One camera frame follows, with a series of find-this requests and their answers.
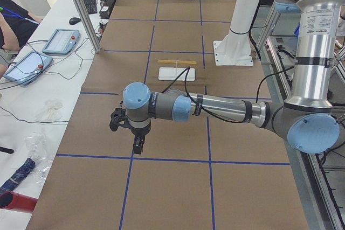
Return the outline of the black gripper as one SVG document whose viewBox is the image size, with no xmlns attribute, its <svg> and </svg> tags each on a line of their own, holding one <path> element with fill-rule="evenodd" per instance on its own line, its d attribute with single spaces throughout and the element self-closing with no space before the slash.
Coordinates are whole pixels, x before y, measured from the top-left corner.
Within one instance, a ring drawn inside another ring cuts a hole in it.
<svg viewBox="0 0 345 230">
<path fill-rule="evenodd" d="M 135 135 L 133 143 L 133 153 L 141 155 L 144 146 L 144 136 L 150 132 L 151 126 L 146 126 L 144 128 L 131 127 L 130 130 Z"/>
</svg>

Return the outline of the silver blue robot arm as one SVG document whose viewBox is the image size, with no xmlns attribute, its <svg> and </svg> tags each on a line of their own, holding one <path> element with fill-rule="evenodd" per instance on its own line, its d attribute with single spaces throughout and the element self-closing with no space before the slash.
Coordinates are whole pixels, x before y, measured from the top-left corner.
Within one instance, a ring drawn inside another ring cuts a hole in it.
<svg viewBox="0 0 345 230">
<path fill-rule="evenodd" d="M 166 89 L 151 92 L 140 82 L 123 91 L 125 127 L 134 134 L 133 151 L 140 154 L 152 119 L 185 122 L 191 115 L 212 116 L 234 124 L 252 123 L 276 133 L 293 148 L 316 154 L 332 147 L 340 127 L 327 100 L 340 7 L 344 0 L 276 0 L 301 12 L 294 77 L 283 104 L 230 101 L 221 97 Z"/>
</svg>

